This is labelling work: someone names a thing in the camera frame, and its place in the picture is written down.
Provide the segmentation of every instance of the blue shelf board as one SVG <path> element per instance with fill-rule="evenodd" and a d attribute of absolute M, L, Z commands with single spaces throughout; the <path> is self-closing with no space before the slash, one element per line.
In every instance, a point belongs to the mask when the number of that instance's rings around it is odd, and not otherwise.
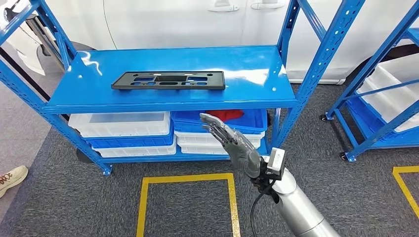
<path fill-rule="evenodd" d="M 351 107 L 347 107 L 349 113 L 361 130 L 364 138 L 373 135 L 370 130 L 370 125 L 367 124 Z M 419 129 L 411 129 L 407 132 L 400 133 L 388 140 L 379 140 L 375 142 L 370 149 L 387 149 L 387 148 L 405 148 L 405 147 L 419 147 Z"/>
<path fill-rule="evenodd" d="M 419 28 L 409 28 L 406 31 L 406 37 L 419 46 Z"/>
<path fill-rule="evenodd" d="M 266 137 L 260 141 L 260 147 L 257 149 L 261 156 L 268 156 L 266 148 Z M 166 161 L 205 161 L 205 160 L 228 160 L 228 155 L 209 155 L 209 154 L 184 154 L 177 146 L 174 155 L 166 156 L 146 156 L 146 157 L 116 157 L 102 158 L 104 163 L 137 163 L 137 162 L 166 162 Z"/>
<path fill-rule="evenodd" d="M 225 90 L 113 90 L 128 71 L 223 71 Z M 79 51 L 50 114 L 284 108 L 296 105 L 277 47 L 232 46 Z"/>

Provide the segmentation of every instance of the robotic arm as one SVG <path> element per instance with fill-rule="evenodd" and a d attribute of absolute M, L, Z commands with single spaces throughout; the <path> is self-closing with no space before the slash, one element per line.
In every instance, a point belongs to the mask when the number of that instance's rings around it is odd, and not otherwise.
<path fill-rule="evenodd" d="M 231 129 L 217 117 L 208 114 L 200 114 L 200 117 L 206 123 L 204 128 L 223 145 L 233 166 L 244 171 L 260 192 L 251 211 L 254 236 L 252 216 L 255 204 L 263 195 L 269 195 L 296 237 L 340 237 L 300 189 L 294 176 L 284 168 L 284 150 L 273 148 L 271 155 L 264 158 L 239 131 Z"/>

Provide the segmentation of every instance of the red object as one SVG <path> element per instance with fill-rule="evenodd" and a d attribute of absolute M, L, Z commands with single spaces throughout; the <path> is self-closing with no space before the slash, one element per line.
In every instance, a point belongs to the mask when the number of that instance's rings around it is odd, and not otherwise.
<path fill-rule="evenodd" d="M 223 122 L 230 119 L 238 119 L 245 114 L 242 110 L 207 110 L 205 113 L 215 116 Z"/>

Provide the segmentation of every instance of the carpet floor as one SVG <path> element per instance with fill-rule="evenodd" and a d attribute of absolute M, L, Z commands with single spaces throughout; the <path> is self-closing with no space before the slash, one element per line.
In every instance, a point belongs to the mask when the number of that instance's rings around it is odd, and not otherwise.
<path fill-rule="evenodd" d="M 419 149 L 367 151 L 357 162 L 342 161 L 342 146 L 329 122 L 318 115 L 343 86 L 319 85 L 283 145 L 287 167 L 297 183 L 343 237 L 419 236 L 419 219 L 392 175 L 394 166 L 419 164 Z M 80 163 L 75 148 L 55 130 L 47 135 L 35 162 L 0 226 L 6 237 L 136 235 L 143 177 L 234 175 L 240 233 L 251 236 L 250 209 L 258 192 L 229 161 L 126 163 L 102 176 Z M 403 174 L 419 201 L 419 174 Z M 259 236 L 293 236 L 269 197 L 255 209 Z M 233 236 L 227 182 L 150 184 L 144 236 Z"/>

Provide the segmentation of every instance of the blue plastic bin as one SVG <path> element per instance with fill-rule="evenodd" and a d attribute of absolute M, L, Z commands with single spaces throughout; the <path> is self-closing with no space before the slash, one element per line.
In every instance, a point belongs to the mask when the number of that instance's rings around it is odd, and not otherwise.
<path fill-rule="evenodd" d="M 84 138 L 94 148 L 155 147 L 173 144 L 173 122 L 169 134 L 162 136 L 89 137 Z"/>
<path fill-rule="evenodd" d="M 365 102 L 360 97 L 347 100 L 346 104 L 351 108 L 353 112 L 358 114 L 366 124 L 368 124 L 370 130 L 374 133 L 382 128 L 385 124 L 387 124 L 387 122 L 382 119 L 381 115 L 370 104 Z M 405 134 L 413 130 L 418 131 L 419 134 L 419 127 L 414 127 L 402 132 L 396 132 L 393 130 L 381 138 L 381 140 L 390 140 L 395 136 Z"/>
<path fill-rule="evenodd" d="M 225 123 L 244 134 L 260 134 L 267 130 L 268 121 L 266 109 L 243 110 L 240 118 L 227 120 Z M 202 125 L 199 113 L 205 111 L 175 111 L 170 117 L 174 123 L 174 130 L 178 132 L 208 132 Z"/>

